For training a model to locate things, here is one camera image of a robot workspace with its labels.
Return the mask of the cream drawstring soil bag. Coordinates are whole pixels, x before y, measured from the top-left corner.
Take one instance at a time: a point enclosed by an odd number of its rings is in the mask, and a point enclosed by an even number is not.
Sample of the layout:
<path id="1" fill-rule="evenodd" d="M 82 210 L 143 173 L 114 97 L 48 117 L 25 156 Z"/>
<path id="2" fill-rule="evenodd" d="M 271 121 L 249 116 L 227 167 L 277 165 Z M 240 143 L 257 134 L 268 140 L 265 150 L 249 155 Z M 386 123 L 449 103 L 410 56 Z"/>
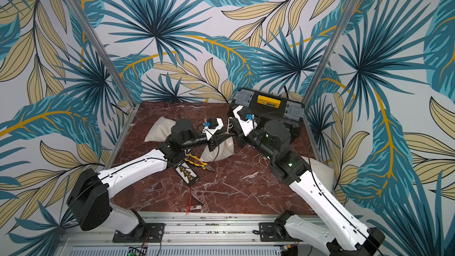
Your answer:
<path id="1" fill-rule="evenodd" d="M 200 160 L 203 162 L 224 160 L 234 154 L 234 149 L 233 138 L 230 137 L 223 141 L 219 146 L 215 147 L 212 151 L 210 151 L 209 147 L 206 146 L 200 156 Z"/>

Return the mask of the black connector board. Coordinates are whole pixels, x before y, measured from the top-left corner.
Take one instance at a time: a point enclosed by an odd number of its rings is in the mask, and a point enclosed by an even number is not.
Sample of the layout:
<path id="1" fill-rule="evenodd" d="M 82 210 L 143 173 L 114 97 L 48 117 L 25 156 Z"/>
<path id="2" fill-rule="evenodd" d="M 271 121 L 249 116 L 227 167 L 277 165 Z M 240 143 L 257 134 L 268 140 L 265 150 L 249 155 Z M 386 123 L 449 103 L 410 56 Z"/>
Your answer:
<path id="1" fill-rule="evenodd" d="M 182 162 L 174 167 L 177 174 L 182 178 L 184 184 L 191 187 L 200 180 L 200 177 L 189 167 L 188 163 Z"/>

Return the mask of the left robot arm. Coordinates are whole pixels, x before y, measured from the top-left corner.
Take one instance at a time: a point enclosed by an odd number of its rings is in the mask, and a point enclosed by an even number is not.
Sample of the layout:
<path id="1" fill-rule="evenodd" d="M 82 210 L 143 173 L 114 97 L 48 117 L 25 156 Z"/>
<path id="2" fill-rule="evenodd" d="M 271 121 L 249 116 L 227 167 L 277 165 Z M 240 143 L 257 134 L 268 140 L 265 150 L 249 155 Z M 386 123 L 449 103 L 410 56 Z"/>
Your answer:
<path id="1" fill-rule="evenodd" d="M 149 175 L 177 167 L 189 155 L 189 150 L 204 145 L 214 150 L 230 137 L 232 134 L 227 132 L 221 119 L 202 132 L 194 130 L 192 121 L 178 120 L 165 142 L 147 154 L 98 173 L 91 169 L 82 173 L 67 205 L 83 231 L 103 226 L 117 231 L 125 239 L 140 241 L 148 234 L 144 220 L 137 212 L 116 206 L 110 200 Z"/>

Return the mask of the right aluminium corner post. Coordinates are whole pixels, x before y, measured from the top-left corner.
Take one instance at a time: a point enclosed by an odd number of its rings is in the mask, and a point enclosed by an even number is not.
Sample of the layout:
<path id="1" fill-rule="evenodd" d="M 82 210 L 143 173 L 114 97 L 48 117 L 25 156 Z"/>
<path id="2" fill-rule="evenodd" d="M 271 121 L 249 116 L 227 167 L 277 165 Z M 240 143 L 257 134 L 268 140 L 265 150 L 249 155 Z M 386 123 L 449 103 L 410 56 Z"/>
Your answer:
<path id="1" fill-rule="evenodd" d="M 324 72 L 324 69 L 329 62 L 329 58 L 333 53 L 333 50 L 338 43 L 339 39 L 341 38 L 344 30 L 347 27 L 347 24 L 350 21 L 351 16 L 354 14 L 354 11 L 356 9 L 357 4 L 359 3 L 360 0 L 347 0 L 347 5 L 346 8 L 344 9 L 344 12 L 340 15 L 340 19 L 338 20 L 334 31 L 332 32 L 332 36 L 330 37 L 330 40 L 328 41 L 327 47 L 325 49 L 325 52 L 321 56 L 321 60 L 314 72 L 314 75 L 312 77 L 312 80 L 305 92 L 305 96 L 303 97 L 302 100 L 302 105 L 304 108 L 307 108 L 310 104 L 310 101 L 312 99 L 312 95 L 315 92 L 317 86 L 318 86 L 318 81 L 321 79 L 322 74 Z"/>

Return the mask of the yellow black pliers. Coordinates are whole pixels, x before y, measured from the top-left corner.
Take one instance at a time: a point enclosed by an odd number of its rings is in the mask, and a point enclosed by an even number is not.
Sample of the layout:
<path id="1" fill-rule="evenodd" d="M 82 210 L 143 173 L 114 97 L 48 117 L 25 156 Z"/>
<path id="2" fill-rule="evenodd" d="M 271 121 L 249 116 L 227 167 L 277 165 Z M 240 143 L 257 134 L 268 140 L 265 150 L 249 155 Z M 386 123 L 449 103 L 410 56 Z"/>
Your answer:
<path id="1" fill-rule="evenodd" d="M 198 158 L 192 154 L 188 154 L 185 161 L 187 161 L 190 164 L 192 164 L 193 166 L 199 167 L 203 170 L 215 172 L 215 169 L 213 167 L 211 167 L 207 162 L 202 161 L 200 158 Z"/>

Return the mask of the aluminium corner post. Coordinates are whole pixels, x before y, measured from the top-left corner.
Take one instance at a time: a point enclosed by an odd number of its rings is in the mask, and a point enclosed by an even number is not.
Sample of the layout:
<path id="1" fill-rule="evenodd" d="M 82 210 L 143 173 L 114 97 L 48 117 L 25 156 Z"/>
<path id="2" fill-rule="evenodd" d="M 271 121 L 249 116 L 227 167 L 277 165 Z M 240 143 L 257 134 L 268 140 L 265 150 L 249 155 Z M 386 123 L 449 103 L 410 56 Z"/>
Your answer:
<path id="1" fill-rule="evenodd" d="M 79 22 L 82 31 L 85 32 L 87 39 L 90 41 L 92 47 L 99 55 L 105 68 L 110 73 L 112 80 L 117 84 L 123 98 L 126 100 L 126 102 L 131 108 L 135 108 L 136 107 L 135 100 L 132 98 L 129 90 L 126 88 L 124 82 L 122 81 L 111 58 L 109 57 L 109 54 L 106 52 L 105 47 L 103 46 L 100 38 L 97 36 L 95 29 L 90 23 L 89 18 L 87 17 L 85 11 L 82 9 L 80 3 L 78 2 L 78 0 L 64 1 L 67 3 L 69 10 L 73 13 L 75 18 Z"/>
<path id="2" fill-rule="evenodd" d="M 347 27 L 347 24 L 350 21 L 351 16 L 354 14 L 354 11 L 356 9 L 357 4 L 359 3 L 360 0 L 347 0 L 347 5 L 346 8 L 344 9 L 344 12 L 340 15 L 340 19 L 338 20 L 334 31 L 332 32 L 332 36 L 330 37 L 330 40 L 328 41 L 327 47 L 325 49 L 325 52 L 321 56 L 321 60 L 314 72 L 314 75 L 312 77 L 312 80 L 305 92 L 305 96 L 303 97 L 302 100 L 302 105 L 304 108 L 307 108 L 310 104 L 310 101 L 312 99 L 312 95 L 315 92 L 317 86 L 318 86 L 318 81 L 321 79 L 322 74 L 324 72 L 324 69 L 329 62 L 329 58 L 333 53 L 333 50 L 338 43 L 339 39 L 341 38 L 344 30 Z"/>

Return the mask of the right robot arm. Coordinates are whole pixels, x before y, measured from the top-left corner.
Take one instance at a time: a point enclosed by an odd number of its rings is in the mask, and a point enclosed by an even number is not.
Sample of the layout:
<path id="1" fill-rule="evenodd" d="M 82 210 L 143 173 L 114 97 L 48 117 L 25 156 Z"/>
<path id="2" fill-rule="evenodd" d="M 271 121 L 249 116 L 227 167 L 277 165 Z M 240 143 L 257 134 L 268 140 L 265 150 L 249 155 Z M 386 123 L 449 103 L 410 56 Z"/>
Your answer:
<path id="1" fill-rule="evenodd" d="M 282 121 L 274 118 L 260 126 L 243 106 L 229 116 L 239 140 L 265 156 L 276 178 L 310 205 L 326 225 L 317 226 L 287 211 L 275 220 L 277 234 L 301 240 L 327 256 L 374 256 L 380 251 L 384 233 L 367 227 L 330 193 L 310 162 L 291 149 L 291 133 Z"/>

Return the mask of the left aluminium corner post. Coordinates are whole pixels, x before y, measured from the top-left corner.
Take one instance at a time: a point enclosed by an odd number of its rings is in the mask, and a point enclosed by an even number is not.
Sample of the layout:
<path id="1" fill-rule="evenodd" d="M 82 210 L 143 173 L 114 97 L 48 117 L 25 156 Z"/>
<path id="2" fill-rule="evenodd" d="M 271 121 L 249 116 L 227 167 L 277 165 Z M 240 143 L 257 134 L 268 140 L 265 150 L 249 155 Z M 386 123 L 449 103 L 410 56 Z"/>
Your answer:
<path id="1" fill-rule="evenodd" d="M 126 100 L 126 102 L 131 108 L 135 108 L 136 107 L 135 100 L 132 98 L 129 90 L 126 88 L 124 82 L 122 81 L 111 58 L 109 57 L 109 54 L 106 52 L 105 47 L 103 46 L 100 38 L 97 36 L 95 29 L 90 23 L 89 18 L 87 17 L 85 11 L 82 9 L 80 3 L 78 2 L 78 0 L 64 1 L 67 3 L 69 10 L 73 13 L 75 18 L 79 22 L 82 31 L 85 32 L 87 39 L 90 41 L 92 47 L 99 55 L 105 68 L 110 73 L 112 80 L 117 84 L 123 98 Z"/>

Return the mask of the cream cloth bag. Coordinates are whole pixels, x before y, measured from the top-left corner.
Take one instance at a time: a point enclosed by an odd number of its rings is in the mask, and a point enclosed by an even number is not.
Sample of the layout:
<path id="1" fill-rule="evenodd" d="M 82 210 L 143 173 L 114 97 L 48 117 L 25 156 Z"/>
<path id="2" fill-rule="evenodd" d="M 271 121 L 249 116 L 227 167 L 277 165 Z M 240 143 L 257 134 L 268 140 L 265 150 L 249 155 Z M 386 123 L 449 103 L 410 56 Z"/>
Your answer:
<path id="1" fill-rule="evenodd" d="M 324 187 L 332 193 L 335 180 L 334 170 L 324 163 L 309 158 L 308 156 L 302 156 L 302 158 L 311 165 L 314 174 L 318 177 Z"/>
<path id="2" fill-rule="evenodd" d="M 176 121 L 166 117 L 160 117 L 145 137 L 145 142 L 165 142 L 171 134 L 171 129 L 175 126 Z"/>

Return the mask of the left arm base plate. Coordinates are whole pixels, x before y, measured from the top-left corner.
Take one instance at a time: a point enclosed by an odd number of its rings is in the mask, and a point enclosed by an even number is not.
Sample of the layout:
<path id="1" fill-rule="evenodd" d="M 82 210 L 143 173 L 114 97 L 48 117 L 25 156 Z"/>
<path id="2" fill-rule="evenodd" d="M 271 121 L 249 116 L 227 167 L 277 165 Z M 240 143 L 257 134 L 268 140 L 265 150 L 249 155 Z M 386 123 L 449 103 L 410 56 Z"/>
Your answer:
<path id="1" fill-rule="evenodd" d="M 164 223 L 145 223 L 139 224 L 129 234 L 123 234 L 119 231 L 114 233 L 114 243 L 159 243 L 164 235 Z"/>

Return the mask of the black yellow toolbox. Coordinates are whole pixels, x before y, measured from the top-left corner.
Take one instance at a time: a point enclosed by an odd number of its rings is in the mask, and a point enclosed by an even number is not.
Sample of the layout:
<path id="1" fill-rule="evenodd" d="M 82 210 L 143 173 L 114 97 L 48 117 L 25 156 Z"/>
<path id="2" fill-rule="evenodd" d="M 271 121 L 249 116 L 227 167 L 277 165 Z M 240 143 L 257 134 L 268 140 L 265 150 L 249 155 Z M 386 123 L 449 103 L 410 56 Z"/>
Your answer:
<path id="1" fill-rule="evenodd" d="M 282 121 L 291 134 L 290 142 L 300 136 L 303 126 L 304 107 L 301 103 L 287 98 L 275 97 L 259 91 L 242 88 L 233 96 L 228 116 L 234 118 L 234 109 L 238 106 L 246 114 L 254 117 L 256 126 L 264 126 L 269 120 Z"/>

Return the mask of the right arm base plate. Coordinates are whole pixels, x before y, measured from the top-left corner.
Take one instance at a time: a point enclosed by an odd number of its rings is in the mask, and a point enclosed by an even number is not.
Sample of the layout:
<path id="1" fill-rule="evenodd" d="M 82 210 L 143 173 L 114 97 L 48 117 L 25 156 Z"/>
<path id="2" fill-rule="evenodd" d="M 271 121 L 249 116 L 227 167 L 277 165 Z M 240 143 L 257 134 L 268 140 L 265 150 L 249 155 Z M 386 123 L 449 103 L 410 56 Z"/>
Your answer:
<path id="1" fill-rule="evenodd" d="M 259 235 L 261 242 L 295 242 L 282 226 L 274 222 L 260 222 L 256 235 Z"/>

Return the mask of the aluminium front rail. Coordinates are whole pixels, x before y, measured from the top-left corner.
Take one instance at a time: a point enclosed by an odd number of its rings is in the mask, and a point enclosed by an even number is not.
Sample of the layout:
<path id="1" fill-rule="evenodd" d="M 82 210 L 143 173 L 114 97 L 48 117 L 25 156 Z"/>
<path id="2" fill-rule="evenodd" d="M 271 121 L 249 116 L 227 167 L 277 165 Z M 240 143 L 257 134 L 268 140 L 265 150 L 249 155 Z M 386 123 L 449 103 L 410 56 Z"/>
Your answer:
<path id="1" fill-rule="evenodd" d="M 147 256 L 280 256 L 285 245 L 296 245 L 300 255 L 321 252 L 304 240 L 264 242 L 253 233 L 275 215 L 228 213 L 141 212 L 152 224 L 164 224 L 161 242 L 145 245 Z M 57 256 L 125 256 L 140 249 L 139 243 L 114 243 L 116 232 L 96 228 L 83 232 L 71 228 L 57 247 Z"/>

